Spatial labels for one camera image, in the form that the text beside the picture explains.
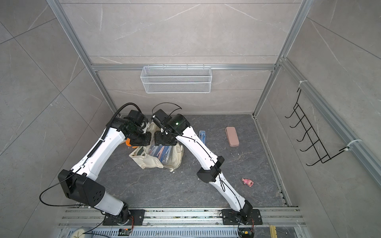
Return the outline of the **floral canvas tote bag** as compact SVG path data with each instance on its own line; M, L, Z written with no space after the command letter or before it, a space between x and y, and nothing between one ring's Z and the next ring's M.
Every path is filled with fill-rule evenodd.
M152 133L150 144L139 146L129 154L129 157L142 169L167 168L172 172L181 165L184 148L179 143L175 146L155 146L154 133L157 131L160 132L159 127L150 123L147 127L147 132Z

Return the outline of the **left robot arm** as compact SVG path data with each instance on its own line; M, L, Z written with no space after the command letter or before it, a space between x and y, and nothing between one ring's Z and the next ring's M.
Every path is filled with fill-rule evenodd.
M58 174L58 184L66 198L93 207L109 216L127 219L128 205L106 192L97 183L98 176L114 150L130 140L133 146L146 146L151 133L147 132L147 117L135 103L121 106L107 122L103 134L91 150L70 170Z

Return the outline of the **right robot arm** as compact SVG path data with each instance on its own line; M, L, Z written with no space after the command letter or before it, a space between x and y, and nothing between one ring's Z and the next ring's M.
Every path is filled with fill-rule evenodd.
M172 117L163 110L153 113L151 120L161 129L161 139L165 142L177 140L195 156L201 165L197 172L198 178L216 188L235 211L236 219L245 225L250 223L253 206L233 188L222 173L220 167L225 159L207 148L189 121L181 114Z

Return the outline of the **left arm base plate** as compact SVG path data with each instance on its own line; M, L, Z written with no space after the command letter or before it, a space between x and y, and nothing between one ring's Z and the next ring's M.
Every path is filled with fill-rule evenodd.
M145 216L144 209L123 210L119 215L106 213L103 226L141 226Z

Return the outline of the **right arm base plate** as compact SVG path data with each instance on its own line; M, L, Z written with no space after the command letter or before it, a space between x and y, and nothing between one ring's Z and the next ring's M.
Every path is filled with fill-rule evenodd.
M261 213L258 209L252 209L249 215L240 215L232 209L223 209L220 212L224 225L262 225L263 220Z

